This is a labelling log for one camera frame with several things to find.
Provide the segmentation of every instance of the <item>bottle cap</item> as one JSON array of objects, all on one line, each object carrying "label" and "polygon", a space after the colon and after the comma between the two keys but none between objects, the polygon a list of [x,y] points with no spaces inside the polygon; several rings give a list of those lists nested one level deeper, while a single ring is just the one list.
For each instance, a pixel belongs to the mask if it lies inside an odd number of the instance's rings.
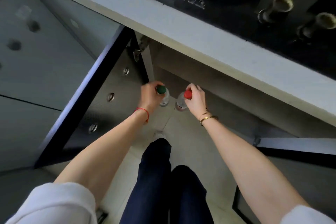
[{"label": "bottle cap", "polygon": [[156,86],[156,90],[159,94],[165,94],[166,93],[166,87],[163,85]]},{"label": "bottle cap", "polygon": [[191,99],[193,97],[193,92],[191,91],[191,89],[187,89],[185,92],[184,92],[184,97],[186,99]]}]

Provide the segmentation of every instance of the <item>red string bracelet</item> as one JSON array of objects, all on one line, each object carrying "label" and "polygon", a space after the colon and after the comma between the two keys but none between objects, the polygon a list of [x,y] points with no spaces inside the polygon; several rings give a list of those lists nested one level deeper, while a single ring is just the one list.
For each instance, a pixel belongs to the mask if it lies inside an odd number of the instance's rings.
[{"label": "red string bracelet", "polygon": [[145,110],[146,111],[146,113],[147,113],[147,120],[146,120],[146,122],[148,123],[148,121],[149,121],[149,112],[145,108],[139,108],[139,107],[137,107],[134,112],[136,112],[137,110]]}]

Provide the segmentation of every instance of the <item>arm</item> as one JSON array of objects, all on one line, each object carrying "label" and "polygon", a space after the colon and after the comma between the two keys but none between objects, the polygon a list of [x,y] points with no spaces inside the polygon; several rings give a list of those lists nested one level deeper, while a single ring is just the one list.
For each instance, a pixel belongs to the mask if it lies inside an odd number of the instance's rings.
[{"label": "arm", "polygon": [[[141,87],[139,107],[150,114],[159,105],[164,94],[158,95],[150,82]],[[137,110],[118,126],[81,151],[61,172],[54,183],[75,182],[88,188],[95,197],[96,205],[103,199],[111,181],[132,145],[135,134],[147,119],[144,110]]]},{"label": "arm", "polygon": [[[186,104],[199,120],[206,113],[205,93],[194,84]],[[297,205],[309,206],[284,175],[255,147],[225,128],[216,119],[202,122],[236,180],[241,194],[262,224],[280,223]]]}]

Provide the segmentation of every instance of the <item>white shoe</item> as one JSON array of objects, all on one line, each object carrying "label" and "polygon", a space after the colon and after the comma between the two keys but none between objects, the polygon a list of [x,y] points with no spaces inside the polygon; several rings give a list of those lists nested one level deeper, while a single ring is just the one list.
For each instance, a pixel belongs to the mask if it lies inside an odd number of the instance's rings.
[{"label": "white shoe", "polygon": [[154,133],[154,141],[157,140],[157,139],[159,139],[159,138],[167,139],[166,135],[164,134],[163,131],[155,131],[155,133]]}]

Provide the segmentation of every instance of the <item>black stove top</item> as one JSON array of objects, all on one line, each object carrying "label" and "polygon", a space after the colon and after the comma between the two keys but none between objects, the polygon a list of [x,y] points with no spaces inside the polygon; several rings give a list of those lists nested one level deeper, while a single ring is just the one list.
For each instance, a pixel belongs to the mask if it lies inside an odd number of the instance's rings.
[{"label": "black stove top", "polygon": [[336,79],[336,0],[157,1]]}]

